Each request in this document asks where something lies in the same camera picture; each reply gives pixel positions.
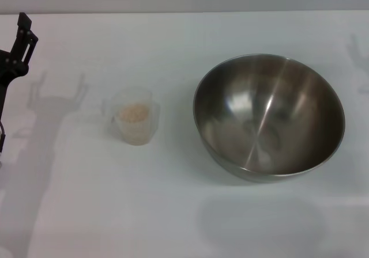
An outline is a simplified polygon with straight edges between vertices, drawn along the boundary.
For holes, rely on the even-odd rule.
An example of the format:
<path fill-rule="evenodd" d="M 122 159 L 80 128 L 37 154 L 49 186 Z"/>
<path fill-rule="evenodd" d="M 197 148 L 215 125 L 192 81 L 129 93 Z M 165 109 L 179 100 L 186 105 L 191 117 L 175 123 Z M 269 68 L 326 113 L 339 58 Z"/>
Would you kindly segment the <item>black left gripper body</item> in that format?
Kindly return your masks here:
<path fill-rule="evenodd" d="M 0 154 L 2 154 L 6 137 L 5 129 L 2 124 L 2 114 L 5 105 L 7 87 L 12 80 L 17 77 L 17 74 L 13 73 L 14 59 L 17 60 L 17 55 L 14 54 L 13 50 L 10 52 L 0 50 Z"/>

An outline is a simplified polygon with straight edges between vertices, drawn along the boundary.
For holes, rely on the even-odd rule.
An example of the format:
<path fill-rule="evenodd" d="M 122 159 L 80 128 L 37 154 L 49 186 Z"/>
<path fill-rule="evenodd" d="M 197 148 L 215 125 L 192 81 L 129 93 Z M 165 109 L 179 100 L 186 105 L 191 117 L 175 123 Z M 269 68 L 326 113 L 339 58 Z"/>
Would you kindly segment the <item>white rice grains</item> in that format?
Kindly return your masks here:
<path fill-rule="evenodd" d="M 149 108 L 144 104 L 128 105 L 118 113 L 118 116 L 123 122 L 139 123 L 149 117 Z"/>

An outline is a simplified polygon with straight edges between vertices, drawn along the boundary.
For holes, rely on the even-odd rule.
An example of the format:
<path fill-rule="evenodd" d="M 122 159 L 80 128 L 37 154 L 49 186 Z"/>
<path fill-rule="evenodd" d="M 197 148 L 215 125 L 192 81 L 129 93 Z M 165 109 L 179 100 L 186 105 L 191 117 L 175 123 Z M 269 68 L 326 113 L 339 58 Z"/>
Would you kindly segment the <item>clear plastic measuring cup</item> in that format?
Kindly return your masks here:
<path fill-rule="evenodd" d="M 144 104 L 149 108 L 149 117 L 139 123 L 126 123 L 119 119 L 118 113 L 126 106 Z M 153 93 L 143 87 L 125 87 L 116 92 L 106 103 L 106 122 L 111 131 L 133 146 L 141 146 L 153 138 L 160 118 L 160 104 Z"/>

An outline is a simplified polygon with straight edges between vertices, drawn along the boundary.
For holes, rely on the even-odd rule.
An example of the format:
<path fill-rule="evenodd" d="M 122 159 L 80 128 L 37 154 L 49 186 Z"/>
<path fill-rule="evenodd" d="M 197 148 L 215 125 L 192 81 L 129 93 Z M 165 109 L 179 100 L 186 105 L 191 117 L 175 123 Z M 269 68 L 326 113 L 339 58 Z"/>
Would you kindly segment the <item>stainless steel mixing bowl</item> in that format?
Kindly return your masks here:
<path fill-rule="evenodd" d="M 212 158 L 258 182 L 318 168 L 345 134 L 344 109 L 328 81 L 272 54 L 242 55 L 212 68 L 194 93 L 193 116 Z"/>

